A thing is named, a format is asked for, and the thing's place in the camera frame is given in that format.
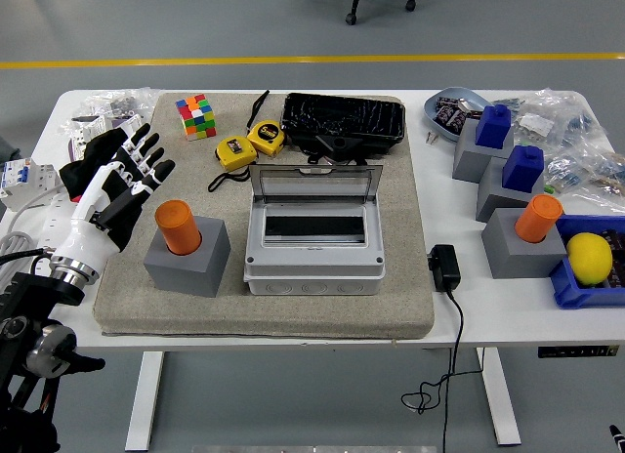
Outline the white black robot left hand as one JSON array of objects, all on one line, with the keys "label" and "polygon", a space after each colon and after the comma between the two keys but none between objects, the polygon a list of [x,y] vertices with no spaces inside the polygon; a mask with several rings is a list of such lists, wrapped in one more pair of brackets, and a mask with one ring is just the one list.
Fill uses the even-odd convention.
[{"label": "white black robot left hand", "polygon": [[61,168],[76,206],[69,234],[51,258],[55,278],[73,274],[93,281],[125,249],[144,204],[175,168],[162,158],[158,141],[147,123],[131,135],[115,128],[89,141],[81,160]]}]

